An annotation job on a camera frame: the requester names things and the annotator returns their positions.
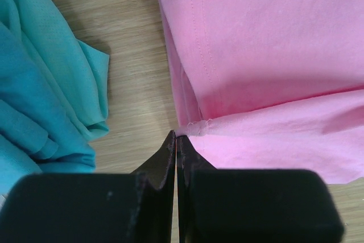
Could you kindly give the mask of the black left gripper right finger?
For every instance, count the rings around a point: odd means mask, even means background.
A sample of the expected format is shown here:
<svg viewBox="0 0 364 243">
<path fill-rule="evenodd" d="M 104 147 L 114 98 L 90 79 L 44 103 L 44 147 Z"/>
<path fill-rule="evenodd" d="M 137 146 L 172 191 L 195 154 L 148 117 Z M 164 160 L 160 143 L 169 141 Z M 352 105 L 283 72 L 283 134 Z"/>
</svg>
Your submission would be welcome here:
<svg viewBox="0 0 364 243">
<path fill-rule="evenodd" d="M 176 139 L 180 242 L 341 242 L 345 228 L 309 170 L 217 169 Z"/>
</svg>

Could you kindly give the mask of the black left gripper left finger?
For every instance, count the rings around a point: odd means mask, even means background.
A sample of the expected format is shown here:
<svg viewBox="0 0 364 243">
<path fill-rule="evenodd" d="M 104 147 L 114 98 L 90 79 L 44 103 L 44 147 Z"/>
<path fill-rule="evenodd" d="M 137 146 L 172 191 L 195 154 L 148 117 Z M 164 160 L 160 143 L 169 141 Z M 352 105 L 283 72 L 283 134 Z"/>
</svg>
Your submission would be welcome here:
<svg viewBox="0 0 364 243">
<path fill-rule="evenodd" d="M 1 209 L 2 242 L 170 242 L 176 136 L 129 174 L 22 178 Z"/>
</svg>

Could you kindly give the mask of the pink t shirt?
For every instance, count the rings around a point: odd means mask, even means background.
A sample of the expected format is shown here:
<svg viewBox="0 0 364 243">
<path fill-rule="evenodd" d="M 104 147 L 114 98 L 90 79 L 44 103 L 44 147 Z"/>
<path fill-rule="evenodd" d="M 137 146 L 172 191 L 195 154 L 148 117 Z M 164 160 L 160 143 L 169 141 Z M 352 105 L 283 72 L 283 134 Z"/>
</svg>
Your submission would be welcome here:
<svg viewBox="0 0 364 243">
<path fill-rule="evenodd" d="M 363 0 L 158 0 L 179 128 L 218 168 L 363 177 Z"/>
</svg>

